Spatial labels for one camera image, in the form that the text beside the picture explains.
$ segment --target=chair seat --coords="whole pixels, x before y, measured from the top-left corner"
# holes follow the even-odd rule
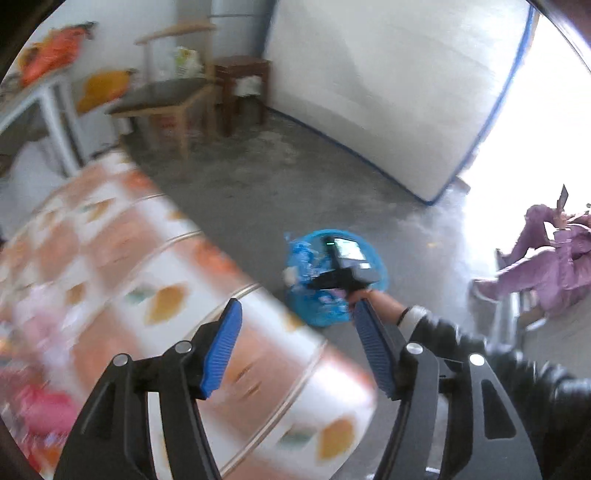
[[[182,105],[191,96],[210,84],[203,78],[172,79],[143,86],[121,98],[108,110],[110,114],[122,114],[149,108]]]

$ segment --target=black sleeve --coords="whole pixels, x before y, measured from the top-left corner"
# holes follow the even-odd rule
[[[530,436],[545,478],[564,463],[589,429],[589,379],[577,380],[560,365],[529,361],[519,350],[494,345],[431,314],[417,323],[411,341],[444,358],[465,361],[470,353],[487,358]]]

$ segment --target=black puffer jacket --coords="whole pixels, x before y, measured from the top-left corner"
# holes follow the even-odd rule
[[[578,380],[559,365],[528,361],[522,352],[462,332],[424,309],[405,312],[399,325],[437,356],[464,361],[470,353],[485,355],[521,417],[543,477],[591,478],[590,379]]]

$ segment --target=white table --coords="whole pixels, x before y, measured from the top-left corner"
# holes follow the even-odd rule
[[[61,157],[64,169],[68,176],[75,176],[80,170],[76,155],[72,150],[67,133],[60,120],[60,108],[57,102],[56,88],[60,92],[66,119],[76,147],[84,163],[88,163],[90,155],[87,149],[84,132],[78,123],[76,108],[72,98],[70,79],[66,75],[66,69],[48,73],[37,80],[22,92],[16,95],[0,110],[0,135],[22,113],[35,102],[41,106],[41,114],[46,122],[50,138],[58,155]]]

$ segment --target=yellow bag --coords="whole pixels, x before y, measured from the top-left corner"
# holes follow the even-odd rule
[[[130,73],[126,70],[112,70],[95,73],[84,85],[84,97],[78,102],[78,114],[123,96],[129,87]]]

